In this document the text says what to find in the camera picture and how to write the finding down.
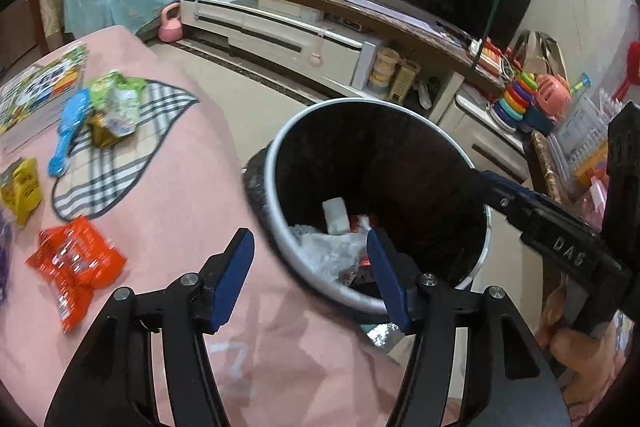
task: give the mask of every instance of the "orange snack bag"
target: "orange snack bag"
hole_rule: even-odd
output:
[[[70,254],[71,263],[76,263],[74,275],[78,283],[96,290],[112,285],[127,262],[84,216],[69,224],[62,248]]]
[[[62,329],[86,315],[94,289],[113,284],[127,260],[84,217],[40,232],[39,247],[25,263],[53,286]]]

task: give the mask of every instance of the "drawer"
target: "drawer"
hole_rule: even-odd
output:
[[[471,116],[463,116],[449,136],[462,147],[476,169],[496,172],[517,184],[529,178],[524,156]]]
[[[277,21],[253,15],[244,16],[242,42],[230,41],[246,51],[276,62],[296,73],[321,80],[322,77],[345,86],[351,84],[359,50],[352,50],[328,39],[322,40],[319,66],[309,64],[316,51],[318,35]]]
[[[229,10],[222,6],[180,1],[182,23],[206,31],[242,39],[242,25],[245,14],[238,10]]]

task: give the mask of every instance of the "stack of books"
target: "stack of books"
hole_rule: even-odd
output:
[[[60,120],[80,89],[87,51],[78,44],[46,66],[34,64],[0,87],[0,147],[11,153]]]

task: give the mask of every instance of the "blue hairbrush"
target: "blue hairbrush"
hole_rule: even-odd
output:
[[[66,101],[58,126],[60,139],[58,140],[56,153],[49,161],[49,176],[60,178],[69,168],[68,154],[69,149],[71,149],[71,141],[90,109],[91,99],[89,98],[88,89],[79,90]]]

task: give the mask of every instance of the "white wall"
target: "white wall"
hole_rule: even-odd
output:
[[[611,89],[624,71],[621,50],[626,56],[638,36],[635,6],[634,0],[532,0],[520,28],[558,40],[572,84],[584,71],[594,83],[606,77],[603,86]]]

